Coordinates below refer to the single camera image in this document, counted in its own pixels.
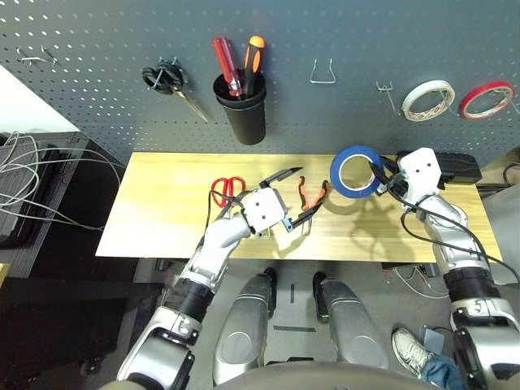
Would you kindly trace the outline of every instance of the robot leg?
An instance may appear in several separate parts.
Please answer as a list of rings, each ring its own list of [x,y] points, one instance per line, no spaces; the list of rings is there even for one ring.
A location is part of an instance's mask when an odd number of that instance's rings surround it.
[[[388,368],[379,332],[356,294],[322,272],[314,275],[313,291],[318,320],[329,323],[338,362]]]
[[[276,300],[276,273],[267,268],[240,291],[227,315],[214,351],[216,385],[263,366],[267,320]]]

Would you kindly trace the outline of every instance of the red tape roll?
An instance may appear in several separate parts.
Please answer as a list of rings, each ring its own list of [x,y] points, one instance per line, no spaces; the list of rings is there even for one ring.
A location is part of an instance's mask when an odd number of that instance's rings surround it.
[[[470,104],[477,98],[481,97],[485,93],[489,93],[491,91],[500,91],[505,93],[504,98],[501,99],[495,106],[491,107],[489,110],[485,110],[482,112],[468,112],[467,109]],[[491,83],[487,83],[484,85],[480,85],[478,88],[474,89],[470,93],[468,93],[461,101],[461,113],[462,116],[466,119],[486,119],[490,116],[496,114],[498,111],[504,110],[507,105],[513,100],[515,95],[513,86],[507,81],[492,81]]]

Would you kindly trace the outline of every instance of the pliers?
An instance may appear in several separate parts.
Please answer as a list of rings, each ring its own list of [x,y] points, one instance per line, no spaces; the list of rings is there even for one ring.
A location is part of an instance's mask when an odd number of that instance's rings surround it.
[[[309,201],[309,198],[307,197],[305,183],[306,183],[306,177],[300,176],[300,180],[298,181],[298,193],[300,194],[301,209],[303,211],[307,211],[308,209],[316,207],[317,205],[321,205],[323,202],[323,199],[327,195],[327,191],[328,191],[328,188],[327,188],[328,180],[324,180],[322,183],[322,189],[319,191],[319,194],[316,197],[316,199],[314,199],[314,201],[311,203]],[[309,228],[307,231],[307,235],[310,234],[311,227],[312,227],[312,218],[309,219]]]

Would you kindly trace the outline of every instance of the scissors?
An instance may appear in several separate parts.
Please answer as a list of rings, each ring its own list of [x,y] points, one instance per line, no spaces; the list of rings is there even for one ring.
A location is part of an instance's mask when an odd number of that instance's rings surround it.
[[[143,81],[154,91],[164,95],[176,94],[184,103],[198,116],[208,123],[206,115],[201,107],[183,92],[184,76],[180,67],[176,65],[176,61],[169,63],[168,61],[160,61],[156,68],[145,67],[141,74]]]
[[[233,176],[232,178],[229,178],[229,179],[227,179],[225,177],[220,177],[213,182],[213,184],[211,185],[211,189],[214,191],[217,191],[215,189],[217,184],[223,183],[223,190],[221,193],[223,195],[225,195],[226,197],[234,197],[235,196],[235,189],[234,189],[235,182],[240,183],[240,192],[239,193],[244,192],[245,191],[244,179],[242,179],[241,177],[238,177],[238,176]],[[228,201],[226,199],[222,199],[219,201],[214,193],[212,193],[211,196],[213,197],[213,200],[217,204],[217,206],[220,207],[221,209],[223,207],[225,207],[228,203]]]

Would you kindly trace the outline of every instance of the gray pegboard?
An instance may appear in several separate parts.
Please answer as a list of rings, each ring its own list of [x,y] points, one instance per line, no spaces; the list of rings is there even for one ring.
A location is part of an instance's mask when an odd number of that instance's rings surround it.
[[[480,164],[520,145],[512,109],[484,121],[446,112],[422,123],[395,115],[378,80],[393,83],[399,106],[427,80],[448,80],[457,96],[490,80],[518,88],[517,0],[247,2],[1,0],[2,65],[116,158],[133,150],[335,154],[367,144],[380,153],[421,145],[473,154]],[[253,34],[268,42],[266,139],[236,141],[212,93],[219,74],[211,39],[226,35],[237,58]],[[54,68],[27,67],[16,47]],[[203,123],[183,102],[147,90],[141,68],[177,57],[189,94],[211,117]],[[337,83],[309,82],[314,59]]]

